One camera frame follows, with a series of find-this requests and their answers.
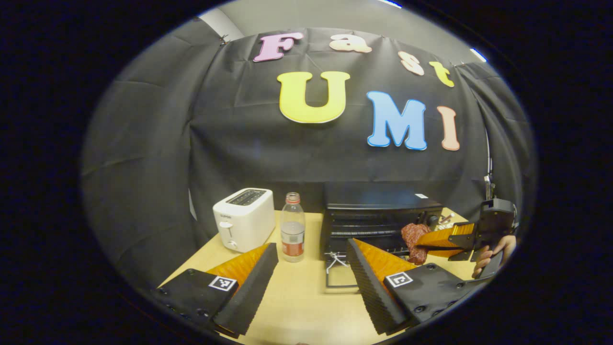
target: screw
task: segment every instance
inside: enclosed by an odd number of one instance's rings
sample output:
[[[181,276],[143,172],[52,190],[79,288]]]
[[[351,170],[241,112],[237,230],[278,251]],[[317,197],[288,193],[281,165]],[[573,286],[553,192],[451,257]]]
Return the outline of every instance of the screw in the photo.
[[[200,308],[196,309],[196,314],[198,314],[199,316],[208,317],[208,313],[204,309],[200,309]]]

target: white toaster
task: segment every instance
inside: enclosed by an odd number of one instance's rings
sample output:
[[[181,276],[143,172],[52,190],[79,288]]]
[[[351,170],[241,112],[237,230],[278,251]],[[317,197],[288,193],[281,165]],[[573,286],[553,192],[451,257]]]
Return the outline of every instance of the white toaster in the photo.
[[[263,245],[275,229],[275,207],[268,189],[241,189],[216,203],[213,214],[221,242],[242,253]]]

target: toaster lever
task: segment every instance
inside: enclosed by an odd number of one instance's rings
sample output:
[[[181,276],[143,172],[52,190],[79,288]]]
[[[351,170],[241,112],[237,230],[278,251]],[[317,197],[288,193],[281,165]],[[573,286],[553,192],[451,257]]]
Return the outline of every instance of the toaster lever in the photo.
[[[230,237],[232,237],[232,230],[230,230],[230,228],[232,227],[232,223],[220,222],[219,226],[224,228],[224,229],[228,229],[228,232],[230,233]]]

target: ceiling light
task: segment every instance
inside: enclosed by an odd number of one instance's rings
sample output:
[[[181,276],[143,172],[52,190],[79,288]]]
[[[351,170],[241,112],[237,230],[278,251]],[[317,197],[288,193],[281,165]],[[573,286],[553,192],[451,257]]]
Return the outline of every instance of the ceiling light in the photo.
[[[473,52],[473,54],[477,55],[477,57],[478,57],[478,58],[479,58],[481,61],[483,61],[483,62],[487,62],[487,60],[486,60],[486,59],[483,57],[483,55],[479,54],[479,52],[477,52],[475,49],[472,49],[472,48],[471,48],[471,50],[470,50],[470,51],[471,51],[471,52]]]
[[[396,4],[395,2],[391,2],[391,1],[387,1],[387,0],[379,0],[379,1],[381,1],[381,2],[385,2],[386,4],[388,4],[388,5],[392,5],[392,6],[394,6],[394,7],[398,7],[399,9],[401,9],[401,8],[402,8],[402,6],[400,6],[400,5]]]

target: black toaster oven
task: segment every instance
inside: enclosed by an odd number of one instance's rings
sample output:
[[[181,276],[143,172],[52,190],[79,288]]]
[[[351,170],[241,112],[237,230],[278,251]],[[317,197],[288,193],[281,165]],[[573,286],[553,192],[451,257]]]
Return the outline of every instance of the black toaster oven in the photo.
[[[329,182],[324,185],[324,202],[319,248],[326,267],[335,258],[346,261],[349,238],[408,255],[401,229],[415,223],[434,230],[443,210],[414,186],[386,182]]]

